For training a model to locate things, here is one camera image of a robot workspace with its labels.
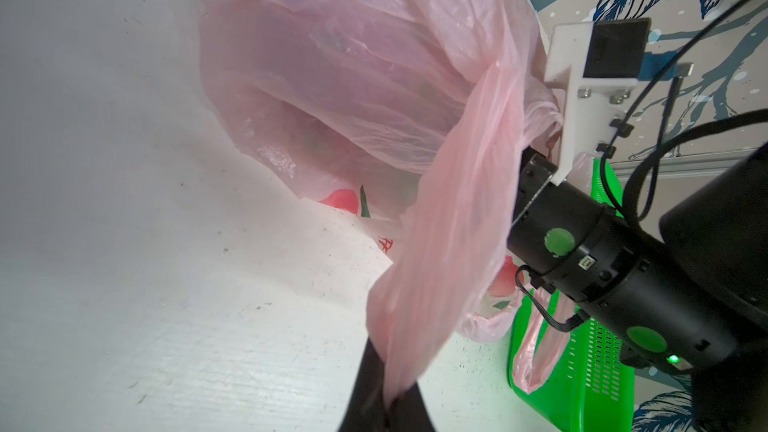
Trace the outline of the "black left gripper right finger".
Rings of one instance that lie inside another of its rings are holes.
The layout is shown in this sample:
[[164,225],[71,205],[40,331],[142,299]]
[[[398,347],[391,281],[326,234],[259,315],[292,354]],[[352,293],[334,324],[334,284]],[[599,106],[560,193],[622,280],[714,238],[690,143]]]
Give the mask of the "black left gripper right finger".
[[435,431],[417,383],[392,404],[389,410],[389,430],[392,432]]

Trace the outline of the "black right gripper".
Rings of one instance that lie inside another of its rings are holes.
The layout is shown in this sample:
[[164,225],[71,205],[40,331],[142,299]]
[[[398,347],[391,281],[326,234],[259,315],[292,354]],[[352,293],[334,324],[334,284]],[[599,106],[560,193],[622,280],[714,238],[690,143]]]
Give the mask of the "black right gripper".
[[648,298],[642,243],[617,212],[565,182],[557,167],[527,148],[508,248],[535,280],[577,303],[631,303]]

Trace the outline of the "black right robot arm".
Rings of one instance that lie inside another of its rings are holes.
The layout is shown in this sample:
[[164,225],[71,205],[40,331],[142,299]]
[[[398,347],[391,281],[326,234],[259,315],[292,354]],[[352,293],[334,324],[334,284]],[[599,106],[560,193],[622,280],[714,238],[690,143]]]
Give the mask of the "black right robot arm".
[[541,292],[573,300],[560,332],[595,320],[623,364],[692,381],[703,431],[767,427],[767,151],[756,150],[661,220],[662,239],[568,183],[527,149],[508,249]]

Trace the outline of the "pink plastic bag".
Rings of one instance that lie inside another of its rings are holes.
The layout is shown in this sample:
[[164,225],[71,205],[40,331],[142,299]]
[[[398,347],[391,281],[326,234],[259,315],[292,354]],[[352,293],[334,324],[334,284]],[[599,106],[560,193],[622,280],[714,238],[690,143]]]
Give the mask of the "pink plastic bag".
[[523,151],[563,115],[530,0],[202,0],[205,93],[296,195],[369,213],[390,268],[367,328],[394,402],[507,256]]

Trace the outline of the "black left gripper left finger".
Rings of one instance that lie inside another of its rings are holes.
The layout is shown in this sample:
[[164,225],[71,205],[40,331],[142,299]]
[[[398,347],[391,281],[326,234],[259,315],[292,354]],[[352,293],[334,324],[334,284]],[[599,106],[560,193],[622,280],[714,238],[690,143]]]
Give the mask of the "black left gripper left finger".
[[384,432],[389,430],[383,399],[384,363],[371,340],[366,342],[351,398],[339,427],[340,432]]

